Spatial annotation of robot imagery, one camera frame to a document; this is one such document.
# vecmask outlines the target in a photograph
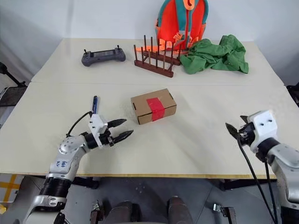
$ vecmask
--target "floor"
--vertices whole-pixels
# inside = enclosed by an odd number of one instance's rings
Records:
[[[13,224],[15,219],[22,221],[43,181],[37,177],[25,177],[15,202],[0,216],[0,223]],[[272,186],[278,201],[276,184]],[[262,188],[270,201],[268,186],[262,185]],[[228,224],[227,218],[211,210],[213,203],[234,207],[238,224],[272,224],[256,186],[223,192],[205,179],[101,178],[96,190],[72,185],[63,213],[71,224],[88,224],[97,200],[104,201],[106,208],[130,200],[140,205],[143,221],[167,223],[166,203],[174,195],[183,199],[195,224]]]

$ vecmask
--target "backpack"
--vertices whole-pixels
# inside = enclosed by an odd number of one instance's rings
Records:
[[[207,0],[165,0],[156,22],[160,49],[188,49],[201,40],[208,15]]]

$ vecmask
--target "white table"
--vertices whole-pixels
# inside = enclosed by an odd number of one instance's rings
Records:
[[[163,88],[177,102],[176,114],[138,125],[130,98]],[[101,97],[99,112],[106,119],[127,119],[114,134],[134,133],[112,148],[85,155],[78,175],[251,178],[225,122],[239,127],[240,115],[270,108],[279,140],[299,148],[299,108],[283,86],[31,83],[0,130],[0,173],[47,173],[65,133],[91,109],[93,95]],[[87,124],[82,120],[73,133],[88,131]],[[263,163],[246,152],[264,178]]]
[[[81,63],[83,49],[99,51],[124,50],[126,61],[109,61],[85,67]],[[283,86],[267,60],[254,42],[243,42],[249,74],[207,69],[188,75],[183,66],[173,66],[174,77],[168,78],[134,66],[134,49],[143,45],[142,40],[122,39],[63,39],[42,69],[32,78],[39,83],[91,83],[91,84],[148,84],[148,85],[248,85]]]

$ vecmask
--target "remote controller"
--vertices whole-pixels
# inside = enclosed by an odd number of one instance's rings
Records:
[[[126,55],[119,45],[117,45],[117,48],[115,48],[114,50],[91,52],[84,49],[84,54],[82,56],[81,62],[84,66],[89,67],[93,63],[109,60],[118,60],[121,62],[126,60]]]

